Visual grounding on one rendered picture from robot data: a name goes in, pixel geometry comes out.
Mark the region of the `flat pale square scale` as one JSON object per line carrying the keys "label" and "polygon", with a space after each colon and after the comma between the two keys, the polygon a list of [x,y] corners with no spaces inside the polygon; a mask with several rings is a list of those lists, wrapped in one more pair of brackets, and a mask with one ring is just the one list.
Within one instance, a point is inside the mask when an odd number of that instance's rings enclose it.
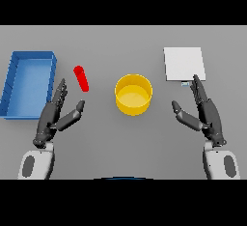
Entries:
{"label": "flat pale square scale", "polygon": [[163,53],[167,81],[189,82],[195,74],[202,81],[206,80],[200,47],[164,47]]}

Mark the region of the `red beaker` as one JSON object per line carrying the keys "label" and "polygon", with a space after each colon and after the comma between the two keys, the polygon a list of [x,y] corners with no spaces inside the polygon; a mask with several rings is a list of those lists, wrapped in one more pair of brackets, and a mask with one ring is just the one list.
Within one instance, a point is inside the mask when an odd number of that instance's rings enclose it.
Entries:
{"label": "red beaker", "polygon": [[87,93],[89,91],[89,83],[88,83],[87,76],[86,76],[86,73],[85,73],[83,67],[82,66],[76,66],[73,69],[73,72],[76,76],[76,79],[78,81],[78,84],[79,84],[81,90],[84,93]]}

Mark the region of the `blue plastic tray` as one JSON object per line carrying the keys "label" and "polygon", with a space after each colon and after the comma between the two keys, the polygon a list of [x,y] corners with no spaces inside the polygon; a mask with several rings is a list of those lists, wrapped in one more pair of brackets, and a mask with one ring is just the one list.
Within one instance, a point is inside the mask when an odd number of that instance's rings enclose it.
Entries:
{"label": "blue plastic tray", "polygon": [[56,64],[53,51],[13,51],[0,98],[0,118],[37,120],[51,100]]}

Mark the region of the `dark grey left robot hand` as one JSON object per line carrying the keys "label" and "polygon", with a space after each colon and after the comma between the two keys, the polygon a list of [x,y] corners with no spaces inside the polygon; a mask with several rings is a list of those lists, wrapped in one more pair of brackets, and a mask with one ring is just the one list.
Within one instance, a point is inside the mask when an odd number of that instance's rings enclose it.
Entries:
{"label": "dark grey left robot hand", "polygon": [[45,149],[46,143],[52,140],[57,131],[63,131],[81,119],[85,101],[80,100],[76,107],[64,117],[60,117],[66,95],[68,94],[66,80],[62,79],[55,94],[41,112],[37,132],[33,144],[38,149]]}

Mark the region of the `yellow bowl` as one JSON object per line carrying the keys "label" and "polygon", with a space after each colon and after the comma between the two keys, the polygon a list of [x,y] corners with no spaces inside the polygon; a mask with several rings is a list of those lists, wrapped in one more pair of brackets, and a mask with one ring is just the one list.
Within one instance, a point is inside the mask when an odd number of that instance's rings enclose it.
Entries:
{"label": "yellow bowl", "polygon": [[143,114],[151,104],[152,85],[143,75],[130,73],[119,79],[115,90],[116,105],[128,116]]}

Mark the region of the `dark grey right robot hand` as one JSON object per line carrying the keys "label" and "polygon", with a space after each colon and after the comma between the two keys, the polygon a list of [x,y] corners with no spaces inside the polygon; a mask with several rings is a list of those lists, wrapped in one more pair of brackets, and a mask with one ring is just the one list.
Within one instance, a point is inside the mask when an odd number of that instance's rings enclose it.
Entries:
{"label": "dark grey right robot hand", "polygon": [[172,107],[177,120],[193,130],[201,131],[205,138],[212,142],[213,147],[226,145],[227,141],[223,136],[219,112],[212,99],[206,95],[204,85],[197,74],[193,75],[190,88],[193,92],[199,117],[196,118],[185,112],[179,104],[173,100]]}

